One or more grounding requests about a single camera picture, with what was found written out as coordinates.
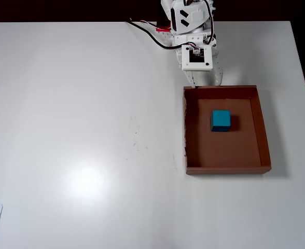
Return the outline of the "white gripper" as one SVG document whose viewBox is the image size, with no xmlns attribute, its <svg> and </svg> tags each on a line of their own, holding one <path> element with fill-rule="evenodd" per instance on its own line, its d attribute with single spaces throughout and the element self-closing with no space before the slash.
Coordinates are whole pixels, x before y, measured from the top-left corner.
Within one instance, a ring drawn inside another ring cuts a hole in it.
<svg viewBox="0 0 305 249">
<path fill-rule="evenodd" d="M 206 33 L 192 33 L 174 36 L 174 44 L 181 45 L 176 49 L 177 59 L 182 70 L 212 70 L 216 86 L 220 86 L 223 79 L 223 67 L 219 62 L 216 39 L 208 44 Z M 184 71 L 192 88 L 196 87 L 193 71 Z"/>
</svg>

